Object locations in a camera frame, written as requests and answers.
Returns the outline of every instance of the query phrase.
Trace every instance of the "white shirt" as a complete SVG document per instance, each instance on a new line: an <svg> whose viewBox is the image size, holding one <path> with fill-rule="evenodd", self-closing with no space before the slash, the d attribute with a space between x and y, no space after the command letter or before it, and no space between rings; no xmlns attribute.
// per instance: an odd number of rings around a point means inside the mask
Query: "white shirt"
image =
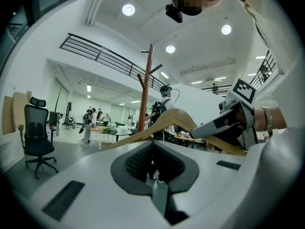
<svg viewBox="0 0 305 229"><path fill-rule="evenodd" d="M97 113L94 112L94 113L93 113L93 117L92 117L92 123L93 123L94 125L96 125L96 117L97 117Z"/></svg>
<svg viewBox="0 0 305 229"><path fill-rule="evenodd" d="M277 66L287 73L304 49L281 5L276 0L246 0L244 8L256 22Z"/></svg>
<svg viewBox="0 0 305 229"><path fill-rule="evenodd" d="M170 99L169 97L163 97L162 99L159 100L159 102L163 103L165 102L167 99ZM173 100L170 100L168 102L166 102L164 104L166 110L169 110L169 109L174 109L175 108L175 103L173 102ZM164 129L164 131L172 134L172 135L175 135L175 128L173 125L170 125L168 126L167 128Z"/></svg>
<svg viewBox="0 0 305 229"><path fill-rule="evenodd" d="M101 116L100 116L100 119L102 119L103 117L104 117L103 121L104 121L104 122L107 122L107 121L108 121L107 113L103 112L103 113L101 114Z"/></svg>

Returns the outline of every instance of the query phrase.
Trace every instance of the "vr headset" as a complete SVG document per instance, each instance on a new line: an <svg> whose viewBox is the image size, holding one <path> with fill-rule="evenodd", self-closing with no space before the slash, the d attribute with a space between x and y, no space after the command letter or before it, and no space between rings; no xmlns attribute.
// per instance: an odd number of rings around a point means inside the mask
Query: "vr headset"
<svg viewBox="0 0 305 229"><path fill-rule="evenodd" d="M184 0L172 0L172 4L166 5L165 7L165 14L177 23L182 23L182 13L190 16L195 16L201 12L201 7L185 7Z"/></svg>

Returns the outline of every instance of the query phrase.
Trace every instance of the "wooden coat rack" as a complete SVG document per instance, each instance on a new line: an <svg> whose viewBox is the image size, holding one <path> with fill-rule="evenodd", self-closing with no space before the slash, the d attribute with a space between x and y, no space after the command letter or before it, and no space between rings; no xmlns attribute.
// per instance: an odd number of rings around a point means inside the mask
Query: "wooden coat rack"
<svg viewBox="0 0 305 229"><path fill-rule="evenodd" d="M148 53L148 59L147 59L147 64L146 64L146 72L145 72L144 81L143 81L140 73L137 74L139 81L141 83L141 86L142 86L142 99L141 99L141 108L140 108L140 115L139 115L138 132L142 132L144 130L148 88L149 88L149 78L152 73L159 70L163 66L162 64L160 64L152 70L153 50L154 50L154 44L152 43L150 45L149 51L141 51L142 53Z"/></svg>

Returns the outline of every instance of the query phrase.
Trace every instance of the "human arm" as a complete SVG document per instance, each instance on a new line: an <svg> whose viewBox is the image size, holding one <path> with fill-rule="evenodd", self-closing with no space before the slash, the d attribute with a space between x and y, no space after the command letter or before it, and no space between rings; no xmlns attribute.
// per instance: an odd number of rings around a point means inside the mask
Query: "human arm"
<svg viewBox="0 0 305 229"><path fill-rule="evenodd" d="M271 129L284 129L287 128L286 121L282 115L282 112L279 107L269 108L272 116L272 127ZM255 125L254 128L256 131L263 131L267 127L267 118L265 111L262 108L257 108L254 110L255 116Z"/></svg>

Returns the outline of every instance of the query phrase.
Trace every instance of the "cushioned seat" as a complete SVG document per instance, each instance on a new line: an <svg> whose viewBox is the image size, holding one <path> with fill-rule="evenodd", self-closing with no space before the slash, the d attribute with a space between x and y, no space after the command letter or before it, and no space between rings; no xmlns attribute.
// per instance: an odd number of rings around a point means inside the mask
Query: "cushioned seat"
<svg viewBox="0 0 305 229"><path fill-rule="evenodd" d="M31 156L43 156L54 151L53 145L48 139L40 141L25 140L26 152Z"/></svg>

